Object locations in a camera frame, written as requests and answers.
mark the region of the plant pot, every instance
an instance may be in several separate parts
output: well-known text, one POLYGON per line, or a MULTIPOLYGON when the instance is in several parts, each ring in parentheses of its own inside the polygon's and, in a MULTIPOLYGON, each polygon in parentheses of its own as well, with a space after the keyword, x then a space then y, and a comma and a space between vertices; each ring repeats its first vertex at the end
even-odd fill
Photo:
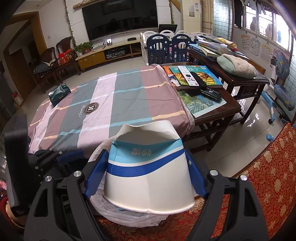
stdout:
POLYGON ((90 49, 89 48, 86 48, 86 49, 83 49, 82 50, 82 54, 87 54, 90 52, 90 49))

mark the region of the green tissue box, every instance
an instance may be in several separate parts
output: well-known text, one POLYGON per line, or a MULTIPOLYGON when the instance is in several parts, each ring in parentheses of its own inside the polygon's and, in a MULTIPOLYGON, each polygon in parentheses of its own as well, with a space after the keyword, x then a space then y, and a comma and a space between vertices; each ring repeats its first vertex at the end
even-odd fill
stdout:
POLYGON ((64 99, 70 93, 70 88, 64 83, 56 87, 52 92, 48 94, 49 100, 55 107, 62 99, 64 99))

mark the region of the flat screen tv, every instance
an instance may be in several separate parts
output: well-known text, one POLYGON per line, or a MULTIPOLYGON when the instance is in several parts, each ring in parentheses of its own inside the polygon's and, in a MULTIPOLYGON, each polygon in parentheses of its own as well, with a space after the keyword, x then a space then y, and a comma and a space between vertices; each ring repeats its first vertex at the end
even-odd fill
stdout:
POLYGON ((89 40, 139 28, 157 28, 156 0, 106 0, 82 9, 89 40))

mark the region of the artificial vine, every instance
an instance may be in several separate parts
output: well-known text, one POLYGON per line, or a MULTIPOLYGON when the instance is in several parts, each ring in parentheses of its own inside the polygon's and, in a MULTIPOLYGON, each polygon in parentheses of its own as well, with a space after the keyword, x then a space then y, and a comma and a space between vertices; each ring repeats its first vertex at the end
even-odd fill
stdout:
POLYGON ((73 40, 73 45, 74 45, 74 47, 76 47, 76 41, 75 41, 75 38, 74 38, 74 35, 73 35, 73 31, 71 29, 71 24, 70 24, 70 19, 69 19, 69 15, 68 15, 66 0, 64 0, 64 5, 65 5, 65 17, 66 17, 66 20, 67 20, 67 23, 68 23, 68 26, 69 26, 71 37, 72 37, 72 40, 73 40))
POLYGON ((170 0, 168 2, 169 2, 169 6, 170 6, 170 21, 172 24, 175 24, 172 3, 170 0))

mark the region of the potted plant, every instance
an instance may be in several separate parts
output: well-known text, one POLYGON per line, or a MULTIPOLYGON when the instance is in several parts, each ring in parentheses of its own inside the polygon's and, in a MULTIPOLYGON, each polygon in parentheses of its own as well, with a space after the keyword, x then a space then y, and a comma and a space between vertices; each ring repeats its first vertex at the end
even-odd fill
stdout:
POLYGON ((82 54, 86 54, 86 53, 89 53, 92 49, 92 45, 91 45, 91 42, 84 42, 82 44, 79 44, 77 45, 74 50, 75 52, 79 52, 79 53, 82 53, 82 54))

